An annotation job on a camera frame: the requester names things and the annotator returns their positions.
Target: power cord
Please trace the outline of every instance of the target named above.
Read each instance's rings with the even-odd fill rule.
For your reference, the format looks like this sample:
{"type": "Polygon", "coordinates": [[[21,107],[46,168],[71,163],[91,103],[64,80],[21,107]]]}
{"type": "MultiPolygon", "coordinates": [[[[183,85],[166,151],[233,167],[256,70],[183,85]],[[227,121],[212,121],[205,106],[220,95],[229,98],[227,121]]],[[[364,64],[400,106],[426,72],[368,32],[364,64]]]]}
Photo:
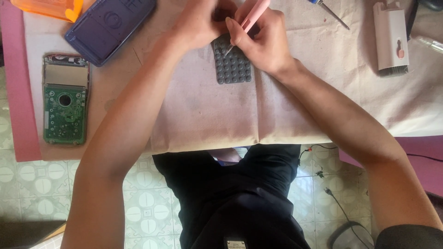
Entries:
{"type": "MultiPolygon", "coordinates": [[[[324,191],[326,192],[326,194],[328,194],[328,195],[332,196],[332,198],[334,198],[334,200],[336,201],[336,203],[338,204],[338,206],[340,207],[340,209],[343,211],[343,214],[345,215],[346,220],[348,221],[348,223],[351,223],[351,221],[349,220],[348,216],[346,215],[346,213],[345,213],[345,211],[343,210],[343,208],[342,208],[342,206],[340,205],[340,203],[338,203],[338,200],[337,200],[337,198],[334,196],[334,194],[332,193],[332,191],[331,191],[329,188],[325,188],[324,191]]],[[[362,244],[364,244],[365,247],[366,247],[367,249],[369,249],[369,247],[363,242],[363,240],[361,240],[361,238],[355,233],[354,228],[353,228],[352,226],[351,226],[351,230],[352,230],[352,232],[354,233],[354,235],[357,237],[357,239],[360,240],[360,242],[361,242],[362,244]]]]}
{"type": "Polygon", "coordinates": [[[312,151],[312,147],[314,147],[314,146],[320,146],[320,147],[322,147],[322,148],[325,148],[325,149],[328,149],[328,150],[332,150],[332,149],[337,149],[338,147],[334,147],[334,148],[328,148],[328,147],[324,147],[323,145],[321,145],[321,144],[313,144],[313,145],[311,145],[308,149],[306,149],[306,150],[304,150],[304,151],[302,151],[301,153],[300,153],[300,156],[299,156],[299,166],[300,166],[300,159],[302,158],[302,155],[303,155],[303,153],[305,153],[305,152],[311,152],[312,151]]]}
{"type": "Polygon", "coordinates": [[[441,160],[441,159],[436,159],[436,158],[433,158],[433,157],[430,157],[430,156],[423,156],[423,155],[416,155],[416,154],[409,154],[409,153],[406,153],[408,156],[419,156],[419,157],[424,157],[424,158],[428,158],[428,159],[431,159],[431,160],[434,160],[434,161],[437,161],[437,162],[442,162],[443,163],[443,160],[441,160]]]}

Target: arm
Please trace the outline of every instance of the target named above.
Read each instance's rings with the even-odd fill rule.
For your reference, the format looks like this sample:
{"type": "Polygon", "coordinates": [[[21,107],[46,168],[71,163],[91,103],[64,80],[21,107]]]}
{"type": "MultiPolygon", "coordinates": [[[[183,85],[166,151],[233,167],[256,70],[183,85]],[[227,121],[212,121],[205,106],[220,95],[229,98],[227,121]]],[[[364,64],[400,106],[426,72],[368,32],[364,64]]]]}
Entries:
{"type": "Polygon", "coordinates": [[[177,63],[227,30],[225,22],[211,20],[216,4],[189,0],[106,114],[75,175],[62,249],[123,248],[124,177],[148,142],[177,63]]]}
{"type": "MultiPolygon", "coordinates": [[[[236,13],[241,21],[242,7],[236,13]]],[[[380,230],[400,224],[443,229],[401,146],[360,106],[307,70],[289,52],[284,15],[267,9],[260,33],[250,39],[237,22],[226,19],[231,43],[258,68],[283,83],[304,105],[321,130],[360,162],[369,178],[372,210],[380,230]]]]}

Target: orange plastic case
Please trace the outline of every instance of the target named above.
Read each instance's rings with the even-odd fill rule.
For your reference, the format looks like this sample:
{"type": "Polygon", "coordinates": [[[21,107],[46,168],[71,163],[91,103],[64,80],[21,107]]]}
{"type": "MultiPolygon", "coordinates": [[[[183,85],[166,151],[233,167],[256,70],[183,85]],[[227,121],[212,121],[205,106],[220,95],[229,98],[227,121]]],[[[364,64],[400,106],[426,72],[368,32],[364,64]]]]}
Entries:
{"type": "Polygon", "coordinates": [[[11,0],[19,9],[74,23],[82,11],[83,0],[11,0]]]}

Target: green circuit board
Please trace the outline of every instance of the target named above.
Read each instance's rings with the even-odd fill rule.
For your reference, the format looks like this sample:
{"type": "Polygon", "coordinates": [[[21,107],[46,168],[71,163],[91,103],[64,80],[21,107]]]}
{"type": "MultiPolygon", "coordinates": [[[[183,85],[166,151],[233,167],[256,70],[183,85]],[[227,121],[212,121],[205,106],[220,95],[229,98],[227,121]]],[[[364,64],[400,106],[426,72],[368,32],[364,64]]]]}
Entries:
{"type": "Polygon", "coordinates": [[[83,144],[86,139],[86,88],[44,85],[44,140],[50,144],[83,144]]]}

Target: clothing label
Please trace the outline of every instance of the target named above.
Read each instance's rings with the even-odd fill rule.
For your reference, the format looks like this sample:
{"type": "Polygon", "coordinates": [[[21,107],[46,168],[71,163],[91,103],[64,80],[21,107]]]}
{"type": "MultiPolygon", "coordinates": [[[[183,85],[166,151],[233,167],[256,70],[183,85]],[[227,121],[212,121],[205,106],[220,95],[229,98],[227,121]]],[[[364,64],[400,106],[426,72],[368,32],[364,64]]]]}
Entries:
{"type": "Polygon", "coordinates": [[[246,249],[246,245],[244,241],[226,241],[228,245],[228,249],[246,249]]]}

